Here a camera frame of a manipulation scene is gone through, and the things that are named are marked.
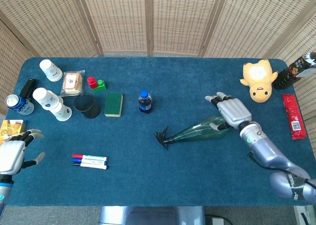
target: green plastic bottle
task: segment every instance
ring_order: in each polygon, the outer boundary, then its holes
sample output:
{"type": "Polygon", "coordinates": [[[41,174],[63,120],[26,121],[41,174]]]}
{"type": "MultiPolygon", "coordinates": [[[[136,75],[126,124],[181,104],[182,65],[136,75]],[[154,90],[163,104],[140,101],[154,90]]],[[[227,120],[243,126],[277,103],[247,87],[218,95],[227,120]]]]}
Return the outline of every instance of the green plastic bottle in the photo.
{"type": "Polygon", "coordinates": [[[209,140],[223,137],[229,131],[230,126],[222,116],[214,115],[168,138],[165,137],[167,129],[168,127],[161,133],[155,132],[156,138],[165,149],[167,149],[168,144],[177,142],[209,140]]]}

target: yellow plush toy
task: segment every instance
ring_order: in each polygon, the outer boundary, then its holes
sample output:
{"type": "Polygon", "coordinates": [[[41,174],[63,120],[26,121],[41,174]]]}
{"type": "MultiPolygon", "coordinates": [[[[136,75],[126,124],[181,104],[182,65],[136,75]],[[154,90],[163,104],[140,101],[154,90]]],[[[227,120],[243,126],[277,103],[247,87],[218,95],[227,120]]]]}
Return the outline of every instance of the yellow plush toy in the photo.
{"type": "Polygon", "coordinates": [[[243,65],[243,79],[240,82],[250,87],[250,97],[257,103],[264,103],[272,93],[272,82],[277,78],[277,72],[272,73],[267,59],[256,64],[243,65]]]}

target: green sponge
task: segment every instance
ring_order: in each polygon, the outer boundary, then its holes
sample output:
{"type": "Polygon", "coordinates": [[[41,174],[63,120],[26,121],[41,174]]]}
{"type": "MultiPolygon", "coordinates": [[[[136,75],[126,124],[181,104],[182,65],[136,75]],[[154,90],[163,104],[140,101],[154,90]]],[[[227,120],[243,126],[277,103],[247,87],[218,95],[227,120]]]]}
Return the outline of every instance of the green sponge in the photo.
{"type": "Polygon", "coordinates": [[[105,101],[105,116],[120,117],[122,103],[123,95],[121,93],[108,93],[105,101]]]}

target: red snack package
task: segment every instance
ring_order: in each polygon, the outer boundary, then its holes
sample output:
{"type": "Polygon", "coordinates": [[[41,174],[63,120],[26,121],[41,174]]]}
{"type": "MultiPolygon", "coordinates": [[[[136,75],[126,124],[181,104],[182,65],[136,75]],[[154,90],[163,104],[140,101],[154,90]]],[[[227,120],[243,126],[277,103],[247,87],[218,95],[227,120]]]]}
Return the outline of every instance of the red snack package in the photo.
{"type": "Polygon", "coordinates": [[[292,139],[304,139],[307,137],[303,118],[294,94],[282,94],[282,99],[290,123],[292,139]]]}

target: silver robotic arm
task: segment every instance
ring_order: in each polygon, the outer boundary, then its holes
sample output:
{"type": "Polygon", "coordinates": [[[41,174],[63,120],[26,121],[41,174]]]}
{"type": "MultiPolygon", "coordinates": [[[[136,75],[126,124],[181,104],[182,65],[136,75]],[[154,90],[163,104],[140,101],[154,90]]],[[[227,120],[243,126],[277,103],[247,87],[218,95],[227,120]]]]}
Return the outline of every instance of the silver robotic arm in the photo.
{"type": "Polygon", "coordinates": [[[280,197],[316,203],[316,179],[291,162],[267,137],[257,122],[251,121],[251,113],[236,98],[218,92],[206,96],[218,108],[226,122],[239,130],[240,137],[248,144],[249,157],[259,166],[275,170],[269,177],[271,189],[280,197]]]}
{"type": "Polygon", "coordinates": [[[0,146],[0,221],[13,188],[12,176],[23,168],[37,165],[45,157],[42,152],[33,160],[24,160],[26,148],[35,138],[42,139],[44,136],[40,130],[32,129],[13,136],[0,146]]]}

